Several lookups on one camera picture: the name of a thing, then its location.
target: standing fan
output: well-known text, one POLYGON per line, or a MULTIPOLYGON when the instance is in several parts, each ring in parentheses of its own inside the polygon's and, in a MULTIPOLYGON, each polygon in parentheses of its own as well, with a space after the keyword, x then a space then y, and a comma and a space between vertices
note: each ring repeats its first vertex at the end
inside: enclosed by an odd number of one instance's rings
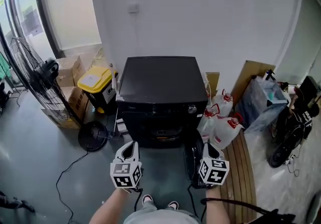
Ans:
MULTIPOLYGON (((12 38, 11 51, 20 72, 41 105, 49 109, 59 120, 68 120, 72 117, 82 124, 57 84, 58 63, 51 58, 43 62, 31 45, 22 38, 12 38)), ((103 124, 89 122, 82 125, 78 142, 84 150, 92 152, 102 148, 109 137, 103 124)))
POLYGON ((58 63, 51 58, 43 62, 31 45, 22 38, 12 38, 11 52, 21 74, 41 105, 59 120, 68 120, 72 116, 81 123, 57 84, 58 63))

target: black wire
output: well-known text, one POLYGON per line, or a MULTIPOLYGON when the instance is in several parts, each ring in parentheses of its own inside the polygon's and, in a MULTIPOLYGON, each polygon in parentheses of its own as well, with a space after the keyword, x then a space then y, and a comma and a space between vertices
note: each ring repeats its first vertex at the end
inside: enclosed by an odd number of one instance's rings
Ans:
POLYGON ((198 218, 198 215, 196 213, 196 209, 195 209, 195 205, 194 205, 194 200, 193 200, 193 196, 192 193, 190 191, 190 188, 192 187, 192 184, 190 184, 190 186, 187 188, 188 193, 190 194, 191 197, 191 201, 192 201, 192 206, 193 206, 193 210, 194 210, 194 215, 198 218))
POLYGON ((221 202, 227 202, 227 203, 232 203, 232 204, 236 204, 236 205, 240 205, 240 206, 244 206, 244 207, 247 207, 247 208, 250 208, 260 214, 268 214, 270 213, 268 210, 264 210, 260 207, 257 207, 257 206, 254 206, 250 203, 247 203, 247 202, 241 202, 241 201, 236 201, 236 200, 229 200, 229 199, 218 199, 218 198, 203 198, 201 200, 201 204, 204 204, 206 205, 206 203, 208 201, 221 201, 221 202))
POLYGON ((300 157, 300 154, 301 154, 301 147, 302 145, 300 145, 300 148, 299 148, 299 155, 296 156, 295 154, 293 154, 293 171, 290 171, 290 167, 289 167, 289 164, 287 165, 287 169, 289 170, 289 173, 291 174, 294 174, 295 177, 298 177, 300 175, 300 170, 299 169, 295 169, 295 158, 299 158, 300 157))
POLYGON ((74 212, 72 211, 72 209, 71 209, 67 204, 65 204, 65 203, 62 201, 61 195, 60 195, 60 192, 59 192, 59 189, 58 189, 58 182, 59 182, 62 174, 64 174, 65 172, 67 172, 74 163, 80 161, 81 159, 83 159, 83 158, 84 158, 85 156, 87 156, 87 155, 88 155, 88 151, 87 151, 87 153, 86 153, 85 155, 81 156, 81 157, 78 158, 76 161, 74 161, 72 164, 70 164, 67 169, 65 169, 63 172, 61 172, 61 174, 60 174, 60 176, 59 176, 59 178, 58 178, 58 180, 57 180, 57 182, 56 182, 56 189, 57 189, 58 194, 59 194, 59 200, 60 200, 60 201, 62 202, 62 204, 65 205, 65 206, 70 210, 70 212, 71 212, 71 216, 70 216, 70 218, 69 218, 69 220, 68 220, 68 224, 70 224, 70 223, 77 223, 77 224, 79 224, 79 222, 76 222, 76 221, 73 221, 73 220, 72 220, 72 217, 74 216, 74 212))
POLYGON ((138 197, 136 199, 135 206, 134 206, 134 211, 136 211, 137 210, 138 201, 139 201, 139 199, 141 197, 141 194, 142 194, 142 188, 140 188, 140 189, 136 188, 136 189, 134 189, 134 191, 135 192, 139 192, 139 195, 138 195, 138 197))
POLYGON ((204 207, 204 210, 203 210, 203 213, 202 213, 202 217, 201 217, 201 222, 203 222, 203 218, 204 218, 204 215, 206 213, 206 209, 207 209, 207 205, 205 205, 205 207, 204 207))

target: white plastic jug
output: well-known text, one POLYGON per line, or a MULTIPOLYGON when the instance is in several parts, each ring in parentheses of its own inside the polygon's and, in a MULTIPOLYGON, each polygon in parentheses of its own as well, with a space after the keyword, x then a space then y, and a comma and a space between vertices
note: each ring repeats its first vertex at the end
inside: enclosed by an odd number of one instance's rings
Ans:
POLYGON ((213 137, 210 139, 211 143, 220 149, 224 149, 236 138, 241 128, 243 128, 236 116, 239 117, 240 121, 243 121, 243 118, 238 113, 232 118, 217 117, 213 137))
POLYGON ((219 112, 220 110, 217 104, 205 109, 202 119, 197 127, 204 143, 213 138, 217 118, 216 116, 219 112))
POLYGON ((220 108, 219 116, 227 117, 233 107, 233 97, 223 89, 222 94, 217 94, 213 97, 212 104, 214 105, 216 103, 220 108))

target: black washing machine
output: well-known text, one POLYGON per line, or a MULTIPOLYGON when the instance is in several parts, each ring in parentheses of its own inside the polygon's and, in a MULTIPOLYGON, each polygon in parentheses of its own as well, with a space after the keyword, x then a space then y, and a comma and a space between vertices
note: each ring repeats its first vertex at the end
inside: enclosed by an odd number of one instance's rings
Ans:
POLYGON ((196 130, 207 94, 195 57, 130 57, 116 102, 132 139, 149 148, 179 147, 196 130))

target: fan grille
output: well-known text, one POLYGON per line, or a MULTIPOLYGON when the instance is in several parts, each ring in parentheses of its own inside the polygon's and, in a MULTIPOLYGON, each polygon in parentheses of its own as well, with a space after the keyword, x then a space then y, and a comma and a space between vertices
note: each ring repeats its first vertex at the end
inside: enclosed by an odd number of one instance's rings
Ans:
POLYGON ((14 60, 28 82, 31 89, 36 93, 37 100, 42 103, 59 120, 70 118, 63 100, 66 98, 57 84, 56 79, 46 79, 44 73, 45 63, 23 38, 12 38, 11 52, 14 60))

